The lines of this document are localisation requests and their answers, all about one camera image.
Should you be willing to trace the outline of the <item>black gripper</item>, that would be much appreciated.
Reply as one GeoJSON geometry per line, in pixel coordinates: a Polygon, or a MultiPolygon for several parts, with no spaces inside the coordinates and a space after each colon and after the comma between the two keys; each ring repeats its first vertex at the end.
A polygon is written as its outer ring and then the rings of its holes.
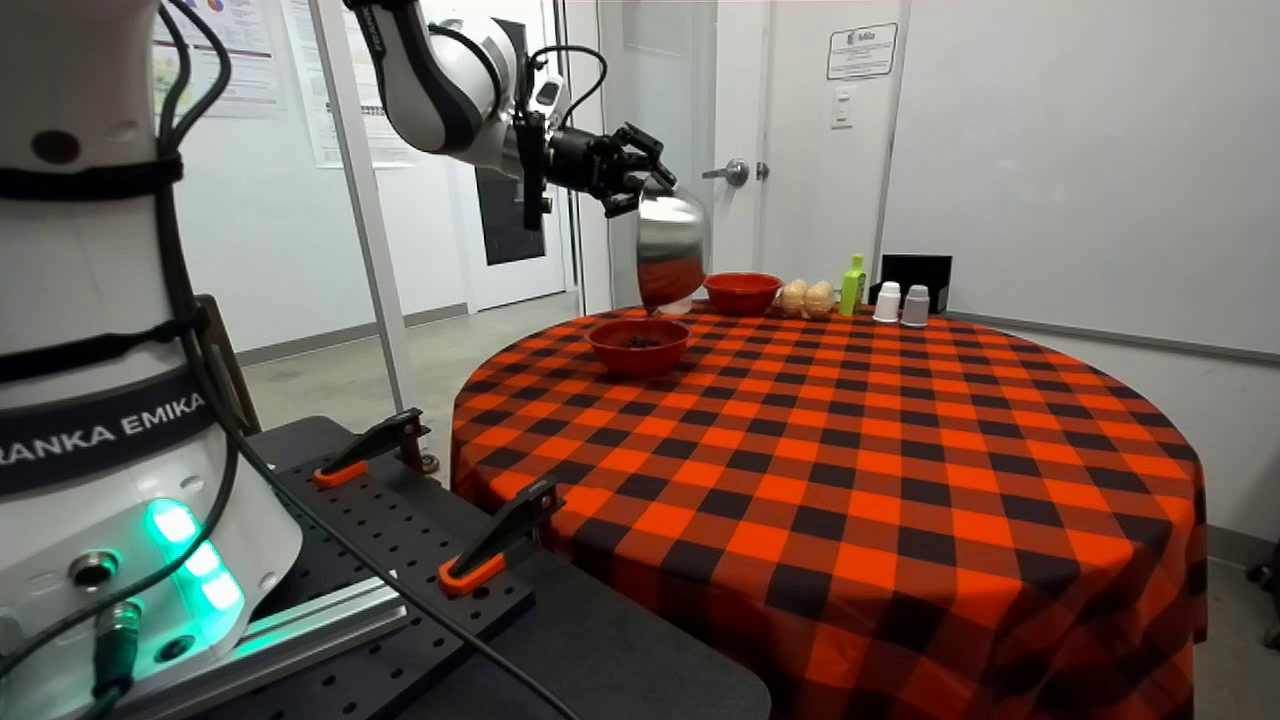
{"type": "Polygon", "coordinates": [[[592,132],[556,132],[546,139],[546,180],[573,191],[587,191],[603,203],[606,217],[625,217],[645,195],[673,195],[677,176],[664,162],[664,142],[635,127],[618,124],[615,136],[592,132]]]}

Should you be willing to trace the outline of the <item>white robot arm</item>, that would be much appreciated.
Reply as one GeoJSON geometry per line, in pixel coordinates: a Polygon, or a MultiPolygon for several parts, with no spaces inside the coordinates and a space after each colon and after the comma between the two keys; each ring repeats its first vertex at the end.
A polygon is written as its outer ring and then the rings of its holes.
{"type": "Polygon", "coordinates": [[[205,342],[191,0],[0,0],[0,712],[104,720],[218,671],[305,552],[205,342]]]}

